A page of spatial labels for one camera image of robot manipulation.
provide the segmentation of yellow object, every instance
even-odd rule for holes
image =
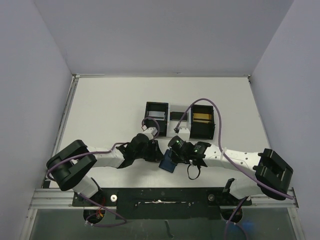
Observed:
[[[209,124],[212,120],[212,116],[207,113],[194,113],[193,121],[196,123],[205,123]]]

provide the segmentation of gray wall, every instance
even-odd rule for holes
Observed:
[[[20,235],[71,73],[31,0],[0,1],[0,235]]]
[[[320,1],[295,0],[252,75],[272,148],[294,169],[308,240],[319,239]]]
[[[34,0],[77,74],[251,74],[293,0]]]

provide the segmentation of black base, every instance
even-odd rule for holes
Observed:
[[[221,219],[220,206],[237,206],[240,202],[229,193],[223,193],[223,189],[223,187],[102,188],[102,192],[106,199],[105,206],[116,206],[116,212],[128,220],[190,218],[212,220]],[[110,197],[113,194],[117,195],[117,202],[111,202]],[[244,206],[251,204],[251,201],[245,201]],[[72,206],[89,207],[92,204],[75,193]]]

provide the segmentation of glass panel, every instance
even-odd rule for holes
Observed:
[[[111,214],[100,222],[117,223]],[[85,226],[79,209],[38,210],[31,240],[222,240],[225,220],[205,218],[177,220],[130,220],[113,228]],[[294,240],[293,227],[286,208],[245,208],[239,223],[250,240]],[[228,229],[228,240],[245,240],[234,225]]]

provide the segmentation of blue object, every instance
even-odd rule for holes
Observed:
[[[176,168],[176,165],[171,161],[171,153],[172,151],[170,149],[167,149],[165,151],[164,158],[160,162],[159,168],[166,170],[170,173],[173,173]]]

